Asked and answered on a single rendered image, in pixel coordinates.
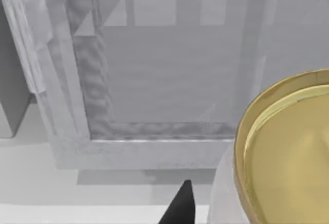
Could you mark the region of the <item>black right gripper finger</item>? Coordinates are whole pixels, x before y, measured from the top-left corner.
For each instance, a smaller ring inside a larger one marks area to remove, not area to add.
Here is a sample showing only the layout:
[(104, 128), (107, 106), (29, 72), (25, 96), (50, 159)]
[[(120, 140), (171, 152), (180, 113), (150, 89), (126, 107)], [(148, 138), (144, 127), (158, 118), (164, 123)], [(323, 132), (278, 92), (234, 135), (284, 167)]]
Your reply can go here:
[(195, 224), (196, 204), (191, 180), (185, 180), (158, 224)]

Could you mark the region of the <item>gold and white round cup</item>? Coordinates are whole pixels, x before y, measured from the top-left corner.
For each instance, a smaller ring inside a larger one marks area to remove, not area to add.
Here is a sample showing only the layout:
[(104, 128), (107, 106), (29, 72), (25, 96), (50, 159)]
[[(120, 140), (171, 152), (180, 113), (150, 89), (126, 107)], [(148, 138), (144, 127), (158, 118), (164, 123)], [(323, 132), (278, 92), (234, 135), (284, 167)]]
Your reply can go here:
[(250, 103), (216, 169), (207, 224), (329, 224), (329, 68)]

